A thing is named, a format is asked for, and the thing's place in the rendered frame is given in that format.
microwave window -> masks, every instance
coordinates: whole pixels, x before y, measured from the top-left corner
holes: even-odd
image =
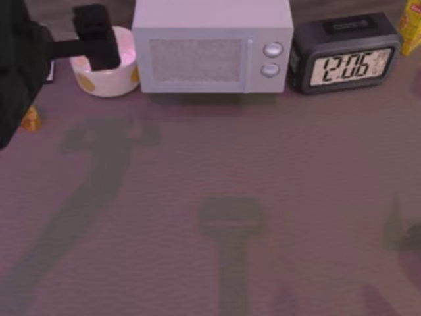
[[[149,42],[158,82],[239,82],[241,40],[168,40]]]

12:06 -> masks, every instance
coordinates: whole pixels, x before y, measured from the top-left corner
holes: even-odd
[[[350,79],[350,78],[362,78],[367,75],[370,65],[365,62],[365,58],[372,54],[371,51],[365,53],[355,53],[346,56],[335,56],[326,59],[323,65],[324,74],[323,82],[331,82],[337,79]],[[337,71],[344,66],[341,75],[338,78],[332,78],[332,72]]]

digital clock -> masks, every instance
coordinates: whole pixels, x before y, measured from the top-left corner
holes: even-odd
[[[384,13],[306,22],[295,29],[289,76],[305,94],[381,84],[402,37]]]

microwave knob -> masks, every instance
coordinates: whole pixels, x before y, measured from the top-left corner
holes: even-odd
[[[277,64],[265,64],[261,69],[262,75],[267,78],[275,77],[280,71],[281,69]]]
[[[271,43],[264,46],[263,52],[269,58],[274,58],[282,54],[284,48],[279,43]]]

toy microwave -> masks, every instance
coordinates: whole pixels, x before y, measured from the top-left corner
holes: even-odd
[[[144,93],[280,93],[289,0],[137,0],[133,35]]]

